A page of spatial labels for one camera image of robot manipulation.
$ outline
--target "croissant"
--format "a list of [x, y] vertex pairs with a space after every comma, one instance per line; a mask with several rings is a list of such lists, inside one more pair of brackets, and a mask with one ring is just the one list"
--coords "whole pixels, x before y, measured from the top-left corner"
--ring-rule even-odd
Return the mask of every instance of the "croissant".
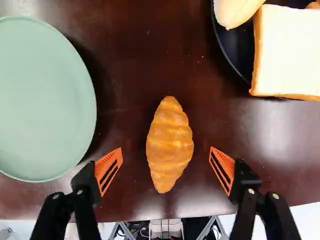
[[194, 152], [187, 115], [173, 96], [166, 96], [155, 111], [146, 138], [146, 157], [155, 189], [170, 191]]

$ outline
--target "mint green ceramic plate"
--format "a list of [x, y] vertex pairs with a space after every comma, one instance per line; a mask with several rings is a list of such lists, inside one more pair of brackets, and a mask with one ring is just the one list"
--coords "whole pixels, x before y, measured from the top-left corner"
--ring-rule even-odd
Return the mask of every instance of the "mint green ceramic plate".
[[45, 182], [86, 153], [97, 118], [88, 70], [51, 25], [0, 18], [0, 171]]

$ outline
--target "dark wooden table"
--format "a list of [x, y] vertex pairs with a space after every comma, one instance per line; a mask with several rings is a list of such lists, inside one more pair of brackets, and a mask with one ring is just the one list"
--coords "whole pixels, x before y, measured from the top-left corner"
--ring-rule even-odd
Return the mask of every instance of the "dark wooden table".
[[[2, 0], [0, 16], [29, 15], [60, 30], [91, 74], [97, 126], [84, 160], [65, 176], [26, 183], [0, 175], [0, 219], [35, 219], [48, 194], [71, 190], [88, 160], [122, 147], [124, 163], [99, 221], [150, 220], [235, 211], [208, 163], [210, 146], [244, 158], [264, 191], [293, 205], [320, 201], [320, 103], [256, 98], [217, 46], [208, 0]], [[153, 114], [166, 95], [189, 117], [194, 154], [158, 194], [145, 155]]]

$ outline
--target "bread crust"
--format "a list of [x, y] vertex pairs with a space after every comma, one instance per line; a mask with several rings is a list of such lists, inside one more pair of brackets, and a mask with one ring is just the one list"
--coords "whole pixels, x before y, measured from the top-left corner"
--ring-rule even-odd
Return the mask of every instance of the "bread crust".
[[253, 62], [253, 72], [252, 72], [252, 81], [251, 81], [251, 89], [249, 93], [252, 96], [257, 96], [256, 86], [257, 86], [257, 77], [259, 75], [260, 70], [260, 59], [261, 59], [261, 45], [262, 43], [262, 28], [260, 21], [262, 20], [262, 8], [260, 7], [258, 11], [256, 11], [253, 18], [253, 35], [254, 35], [254, 62]]

